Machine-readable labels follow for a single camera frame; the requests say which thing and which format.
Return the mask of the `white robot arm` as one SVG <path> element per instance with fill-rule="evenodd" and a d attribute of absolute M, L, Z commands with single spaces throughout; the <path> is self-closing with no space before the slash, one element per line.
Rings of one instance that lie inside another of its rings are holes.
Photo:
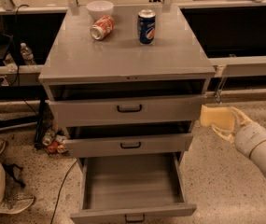
<path fill-rule="evenodd" d="M 251 160 L 266 178 L 266 129 L 238 108 L 231 106 L 228 110 L 234 116 L 234 123 L 238 125 L 238 131 L 229 131 L 212 123 L 213 131 Z"/>

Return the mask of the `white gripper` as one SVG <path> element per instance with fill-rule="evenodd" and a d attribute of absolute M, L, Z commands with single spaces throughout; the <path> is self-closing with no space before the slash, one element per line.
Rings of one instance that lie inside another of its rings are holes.
<path fill-rule="evenodd" d="M 253 122 L 253 120 L 240 109 L 231 106 L 230 110 L 235 116 L 236 122 L 240 126 L 244 126 L 235 135 L 235 138 L 234 132 L 218 128 L 215 124 L 211 125 L 212 130 L 223 140 L 232 145 L 234 144 L 235 148 L 244 156 L 250 158 L 253 149 L 266 141 L 266 129 L 256 122 Z"/>

